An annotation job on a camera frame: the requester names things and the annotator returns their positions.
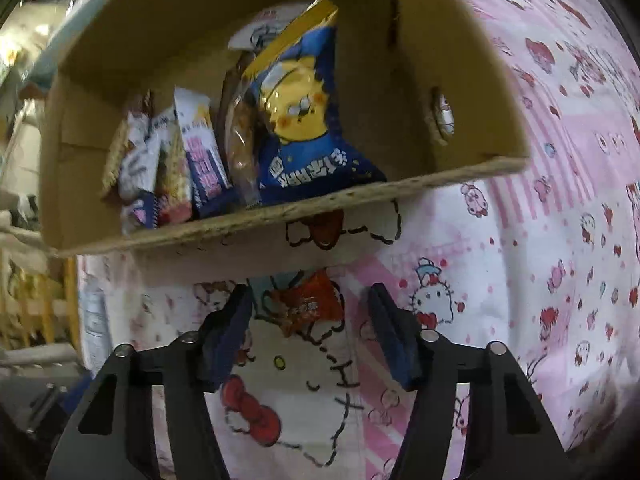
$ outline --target blue gripper pad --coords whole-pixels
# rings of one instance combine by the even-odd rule
[[[211,312],[202,323],[204,337],[198,377],[216,391],[236,362],[249,327],[254,297],[246,285],[236,285],[222,310]]]
[[[420,324],[411,312],[396,306],[383,283],[375,283],[367,299],[373,330],[391,376],[405,390],[415,390],[424,375],[418,355]]]

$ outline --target snack package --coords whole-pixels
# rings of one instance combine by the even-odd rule
[[[102,172],[102,192],[105,198],[115,188],[120,177],[122,161],[134,147],[144,144],[148,137],[150,117],[153,114],[153,94],[135,97],[128,105],[125,118],[120,122],[111,140],[107,161]]]
[[[153,194],[156,190],[156,175],[160,157],[160,137],[152,133],[141,144],[129,142],[133,148],[122,159],[118,177],[118,194],[125,204],[133,202],[143,193]]]
[[[120,214],[122,234],[130,235],[138,229],[158,226],[158,199],[153,193],[143,193],[131,204],[123,206]]]
[[[255,106],[247,102],[242,89],[230,104],[225,121],[225,150],[229,175],[247,207],[260,204],[258,169],[254,159]]]
[[[158,225],[186,222],[191,218],[191,173],[175,117],[175,107],[154,117],[151,131],[160,140],[156,185]]]
[[[280,328],[286,337],[315,321],[344,319],[344,310],[325,269],[314,272],[300,285],[272,290],[270,297],[284,310]]]
[[[229,108],[234,104],[236,98],[239,95],[242,84],[242,73],[255,59],[255,54],[252,52],[243,52],[238,62],[233,66],[233,68],[226,71],[225,80],[222,83],[222,93],[220,94],[220,104],[218,106],[218,114],[216,116],[216,126],[214,128],[214,134],[216,136],[216,142],[218,146],[224,146],[225,149],[222,150],[220,155],[222,156],[222,165],[225,168],[225,171],[229,171],[228,160],[227,160],[227,152],[228,147],[226,146],[226,117],[228,115]]]
[[[310,3],[283,4],[259,12],[229,40],[231,50],[260,52],[295,18],[309,8]]]
[[[226,177],[209,114],[210,99],[184,88],[174,92],[175,111],[186,152],[199,218],[223,212],[237,199]]]
[[[385,180],[342,138],[334,83],[337,11],[329,0],[316,1],[244,71],[270,127],[258,154],[263,204]]]

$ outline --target pink patterned fabric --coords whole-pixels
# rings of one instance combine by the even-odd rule
[[[262,276],[248,280],[256,311],[238,377],[207,396],[234,478],[388,478],[414,396],[392,381],[367,319],[362,295],[375,282],[454,342],[507,343],[566,448],[612,422],[638,380],[638,67],[597,0],[467,1],[526,119],[522,174],[199,246],[81,259],[106,292],[113,343],[139,349],[197,327],[235,282]],[[283,338],[265,291],[322,266],[346,323]],[[154,402],[171,469],[161,392]],[[445,478],[459,473],[467,409],[461,386]]]

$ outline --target metal screw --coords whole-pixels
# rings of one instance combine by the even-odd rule
[[[126,357],[134,351],[133,346],[129,343],[123,343],[121,345],[116,346],[115,354],[116,357]]]
[[[431,328],[427,328],[420,332],[420,337],[424,339],[427,343],[434,343],[440,337],[435,330],[431,330]]]
[[[504,355],[507,353],[507,347],[500,341],[494,341],[489,345],[489,350],[496,355]]]
[[[198,340],[198,331],[197,330],[189,330],[182,334],[180,341],[183,343],[187,343],[190,345],[191,343],[195,343]]]

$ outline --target cardboard box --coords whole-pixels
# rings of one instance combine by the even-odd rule
[[[521,170],[527,145],[504,68],[460,0],[331,0],[340,8],[336,79],[344,137],[388,182],[177,226],[120,235],[119,209],[98,199],[107,149],[128,94],[174,86],[219,98],[233,32],[291,0],[112,0],[63,61],[49,94],[40,187],[45,243],[100,253],[229,234]],[[399,8],[396,21],[394,9]],[[398,42],[389,45],[397,25]],[[455,133],[434,142],[424,117],[435,88]]]

